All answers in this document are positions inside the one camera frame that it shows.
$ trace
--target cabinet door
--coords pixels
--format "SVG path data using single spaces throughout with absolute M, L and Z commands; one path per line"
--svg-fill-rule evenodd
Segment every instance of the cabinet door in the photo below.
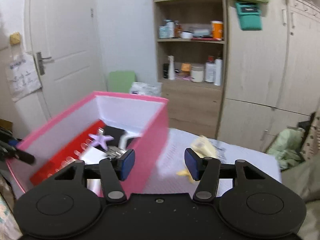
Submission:
M 291 35 L 278 108 L 310 115 L 320 97 L 320 8 L 306 0 L 288 2 Z
M 225 99 L 218 140 L 260 151 L 271 120 L 271 107 Z
M 268 135 L 278 135 L 288 126 L 297 127 L 298 122 L 308 121 L 310 116 L 276 109 L 272 119 L 272 125 L 268 131 Z
M 229 55 L 226 98 L 276 106 L 286 58 L 285 0 L 261 4 L 262 31 L 242 31 L 228 0 Z

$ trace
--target cabinet handle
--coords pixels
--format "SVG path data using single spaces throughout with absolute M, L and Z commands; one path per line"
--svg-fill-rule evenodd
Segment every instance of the cabinet handle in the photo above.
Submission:
M 285 9 L 282 9 L 282 24 L 283 26 L 287 25 L 287 14 Z
M 265 130 L 263 131 L 263 134 L 262 134 L 262 137 L 261 137 L 260 141 L 263 141 L 263 140 L 265 139 L 267 133 L 268 133 L 268 129 L 265 129 Z
M 291 21 L 292 21 L 292 28 L 294 29 L 296 27 L 296 16 L 294 12 L 291 13 Z

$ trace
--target white bottle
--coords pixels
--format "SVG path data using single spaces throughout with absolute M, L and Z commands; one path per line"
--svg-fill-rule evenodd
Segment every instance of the white bottle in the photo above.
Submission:
M 215 60 L 215 65 L 216 65 L 216 80 L 214 84 L 216 86 L 221 86 L 221 76 L 222 76 L 222 59 L 217 58 Z
M 168 56 L 169 60 L 169 79 L 174 80 L 175 79 L 175 73 L 174 73 L 174 56 Z
M 205 81 L 213 83 L 216 80 L 216 65 L 213 62 L 213 57 L 209 56 L 205 63 Z
M 174 22 L 172 22 L 171 20 L 165 20 L 165 22 L 167 23 L 166 26 L 168 27 L 168 36 L 169 36 L 169 38 L 173 38 L 174 37 Z

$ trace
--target yellow cloth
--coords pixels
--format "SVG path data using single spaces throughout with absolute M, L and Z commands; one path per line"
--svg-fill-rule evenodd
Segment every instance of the yellow cloth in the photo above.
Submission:
M 196 140 L 194 140 L 190 148 L 200 157 L 212 157 L 212 158 L 217 158 L 217 149 L 210 143 L 207 137 L 201 135 L 198 137 Z M 178 171 L 177 175 L 179 176 L 188 176 L 188 179 L 191 183 L 194 183 L 195 181 L 193 180 L 189 170 L 186 168 L 182 171 Z

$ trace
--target purple starfish toy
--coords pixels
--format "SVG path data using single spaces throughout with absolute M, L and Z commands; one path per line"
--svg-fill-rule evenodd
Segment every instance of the purple starfish toy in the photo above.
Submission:
M 89 137 L 93 139 L 90 146 L 97 147 L 101 146 L 104 150 L 108 150 L 107 141 L 111 141 L 114 138 L 110 135 L 103 135 L 104 130 L 99 128 L 97 134 L 89 134 Z

